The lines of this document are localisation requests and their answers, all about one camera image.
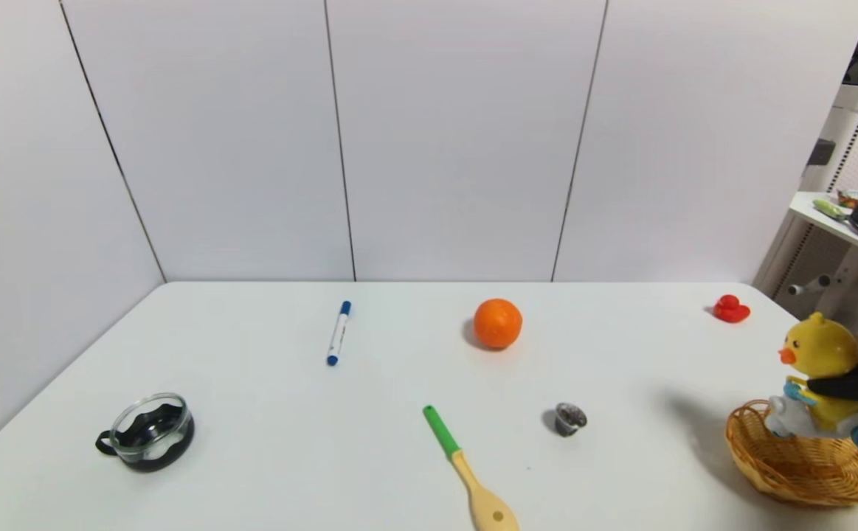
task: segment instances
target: white toy car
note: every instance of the white toy car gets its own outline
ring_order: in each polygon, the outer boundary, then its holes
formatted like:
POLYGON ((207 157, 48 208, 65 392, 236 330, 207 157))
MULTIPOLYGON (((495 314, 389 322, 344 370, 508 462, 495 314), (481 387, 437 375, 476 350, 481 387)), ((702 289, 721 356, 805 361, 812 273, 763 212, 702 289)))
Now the white toy car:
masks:
POLYGON ((858 413, 841 421, 834 431, 820 430, 809 406, 802 400, 774 396, 769 397, 769 414, 764 424, 776 437, 795 434, 799 437, 851 438, 858 447, 858 413))

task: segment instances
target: wicker basket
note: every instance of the wicker basket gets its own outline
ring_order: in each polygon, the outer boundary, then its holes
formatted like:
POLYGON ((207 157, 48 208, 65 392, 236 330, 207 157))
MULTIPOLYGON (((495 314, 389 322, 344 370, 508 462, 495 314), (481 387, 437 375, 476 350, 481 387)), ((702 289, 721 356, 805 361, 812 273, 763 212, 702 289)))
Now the wicker basket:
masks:
POLYGON ((725 436, 733 461, 756 490, 811 507, 858 504, 858 449, 850 440, 774 436, 766 400, 733 410, 725 436))

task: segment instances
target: marker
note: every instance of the marker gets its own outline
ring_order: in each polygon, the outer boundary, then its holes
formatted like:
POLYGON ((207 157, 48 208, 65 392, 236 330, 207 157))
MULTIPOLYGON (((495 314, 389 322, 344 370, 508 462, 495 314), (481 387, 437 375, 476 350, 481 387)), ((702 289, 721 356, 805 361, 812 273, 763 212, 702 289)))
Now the marker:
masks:
POLYGON ((327 349, 327 365, 335 366, 340 359, 340 347, 344 346, 344 333, 347 332, 347 318, 350 316, 350 302, 344 300, 340 306, 340 315, 337 316, 337 326, 333 329, 331 336, 331 347, 327 349))

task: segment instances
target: yellow duck toy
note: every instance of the yellow duck toy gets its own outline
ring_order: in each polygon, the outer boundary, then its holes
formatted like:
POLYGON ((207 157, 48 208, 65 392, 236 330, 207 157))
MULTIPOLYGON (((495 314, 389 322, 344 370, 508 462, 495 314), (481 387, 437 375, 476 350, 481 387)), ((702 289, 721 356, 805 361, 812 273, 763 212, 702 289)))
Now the yellow duck toy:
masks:
MULTIPOLYGON (((810 378, 841 376, 858 365, 854 336, 819 312, 789 329, 786 345, 779 354, 780 361, 810 378)), ((858 401, 813 393, 806 389, 806 380, 795 376, 786 377, 786 395, 806 403, 822 430, 834 431, 841 420, 858 413, 858 401)))

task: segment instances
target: red rubber duck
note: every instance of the red rubber duck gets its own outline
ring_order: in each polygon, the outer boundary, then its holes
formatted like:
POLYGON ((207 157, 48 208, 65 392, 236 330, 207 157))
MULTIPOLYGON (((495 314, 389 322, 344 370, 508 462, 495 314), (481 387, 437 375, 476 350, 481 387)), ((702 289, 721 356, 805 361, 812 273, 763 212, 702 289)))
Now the red rubber duck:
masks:
POLYGON ((714 316, 723 322, 742 322, 750 316, 750 306, 740 305, 736 296, 724 295, 714 305, 714 316))

